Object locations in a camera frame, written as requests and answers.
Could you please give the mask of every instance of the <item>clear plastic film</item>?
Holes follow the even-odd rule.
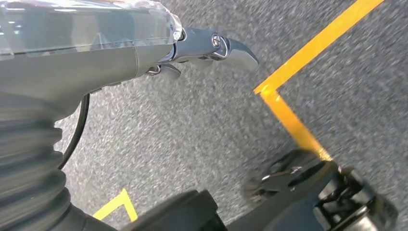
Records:
[[[0,60],[173,44],[181,23],[149,0],[0,1]]]

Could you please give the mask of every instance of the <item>black cable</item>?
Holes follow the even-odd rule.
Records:
[[[90,95],[86,94],[81,101],[81,109],[79,111],[79,118],[78,123],[76,125],[75,132],[69,142],[69,145],[64,153],[64,160],[58,167],[58,169],[62,169],[65,164],[68,162],[69,158],[71,157],[72,153],[74,153],[75,148],[77,147],[79,140],[81,139],[82,133],[84,132],[85,124],[88,118],[88,111],[89,111],[89,99]]]

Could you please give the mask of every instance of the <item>screw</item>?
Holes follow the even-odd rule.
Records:
[[[211,42],[213,43],[214,47],[219,47],[221,45],[221,38],[218,34],[213,34],[211,38]]]

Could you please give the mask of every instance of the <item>speckled gray floor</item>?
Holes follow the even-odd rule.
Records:
[[[126,188],[139,214],[172,194],[207,188],[229,222],[248,211],[245,173],[296,147],[252,90],[352,0],[167,0],[189,26],[249,45],[248,75],[180,68],[175,81],[142,77],[92,95],[89,122],[66,166],[73,202],[93,214]],[[279,92],[342,165],[356,166],[400,209],[408,229],[408,7],[386,0],[284,84]],[[63,149],[76,116],[58,123]],[[123,208],[105,219],[120,228]]]

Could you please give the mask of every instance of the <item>yellow floor marking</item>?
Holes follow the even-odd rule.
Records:
[[[261,83],[254,92],[258,94],[263,90],[278,89],[278,87],[284,84],[383,1],[384,0],[357,0],[294,56],[292,56],[285,64]]]
[[[126,189],[123,189],[118,196],[116,196],[114,199],[105,204],[101,209],[99,209],[98,212],[93,215],[93,217],[98,220],[102,220],[117,208],[119,208],[121,205],[125,206],[130,221],[136,221],[138,215],[136,213],[135,207],[133,207],[132,201],[130,200],[129,194],[127,193]]]
[[[261,97],[301,148],[316,152],[322,160],[332,159],[275,90],[263,91]]]

